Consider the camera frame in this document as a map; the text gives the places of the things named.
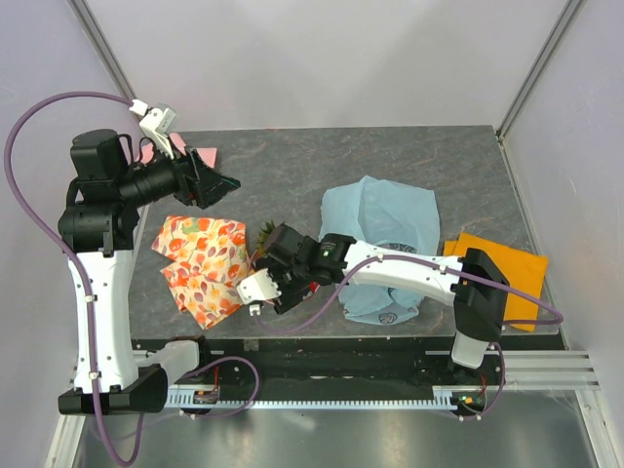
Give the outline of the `fake pineapple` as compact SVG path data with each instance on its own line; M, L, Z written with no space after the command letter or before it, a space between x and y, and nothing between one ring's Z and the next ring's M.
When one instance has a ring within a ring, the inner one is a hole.
M287 225L282 222L266 222L259 231L256 249L261 256L275 257L284 246Z

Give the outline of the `light blue plastic bag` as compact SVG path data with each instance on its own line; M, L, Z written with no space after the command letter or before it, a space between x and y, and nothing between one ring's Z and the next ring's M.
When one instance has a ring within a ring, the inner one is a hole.
M327 190L321 203L320 237L351 236L374 246L433 255L440 242L440 217L432 190L369 175ZM352 322L392 326L419 313L414 292L381 286L347 286L338 300Z

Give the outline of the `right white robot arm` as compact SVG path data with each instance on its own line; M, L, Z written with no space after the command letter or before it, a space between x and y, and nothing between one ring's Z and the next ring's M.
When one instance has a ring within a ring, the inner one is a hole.
M316 241L280 224L265 240L264 253L260 269L237 288L246 304L270 301L284 313L317 284L385 287L452 307L455 334L446 368L457 383L481 373L488 347L500 339L510 284L481 250L461 256L401 253L335 233Z

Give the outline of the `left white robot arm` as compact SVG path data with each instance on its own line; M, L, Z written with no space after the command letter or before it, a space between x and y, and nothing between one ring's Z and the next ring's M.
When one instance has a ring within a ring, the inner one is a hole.
M183 376L203 383L214 372L205 339L174 338L138 363L132 346L129 289L139 209L168 196L208 208L240 181L207 165L195 148L155 152L129 163L121 135L93 130L72 140L77 176L67 190L58 233L69 247L77 298L79 352L72 389L58 397L65 415L157 413Z

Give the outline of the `pink cap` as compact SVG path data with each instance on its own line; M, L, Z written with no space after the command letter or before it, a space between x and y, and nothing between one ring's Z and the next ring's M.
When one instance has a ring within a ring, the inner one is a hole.
M201 160L211 169L215 167L217 149L214 147L209 148L195 148L187 145L182 136L178 133L171 133L170 140L175 149L181 154L186 154L189 150L193 149L197 152ZM149 163L155 155L155 146L152 142L145 142L140 146L140 152L138 160L141 163Z

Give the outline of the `floral patterned cloth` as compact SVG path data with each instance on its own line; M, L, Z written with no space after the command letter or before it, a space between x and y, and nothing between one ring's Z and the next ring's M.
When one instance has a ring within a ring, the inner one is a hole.
M236 287L251 272L245 223L223 218L170 215L151 249L170 263L161 273L175 305L203 330L236 312Z

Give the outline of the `orange folded cloth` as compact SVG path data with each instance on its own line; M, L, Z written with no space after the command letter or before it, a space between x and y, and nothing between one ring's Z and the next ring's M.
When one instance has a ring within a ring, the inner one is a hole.
M461 233L457 240L445 241L444 256L464 256L469 248L485 252L509 281L510 286L535 297L541 297L546 272L549 266L547 256L536 255L498 244L475 235ZM537 320L538 306L508 295L505 321ZM534 332L536 325L512 325L516 330Z

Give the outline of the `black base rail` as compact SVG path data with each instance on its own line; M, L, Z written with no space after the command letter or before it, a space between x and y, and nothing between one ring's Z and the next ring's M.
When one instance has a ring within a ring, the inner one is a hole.
M303 379L363 377L407 381L430 388L500 383L502 365L496 353L475 370L451 361L449 337L247 338L209 339L200 344L199 363L240 356L262 377Z

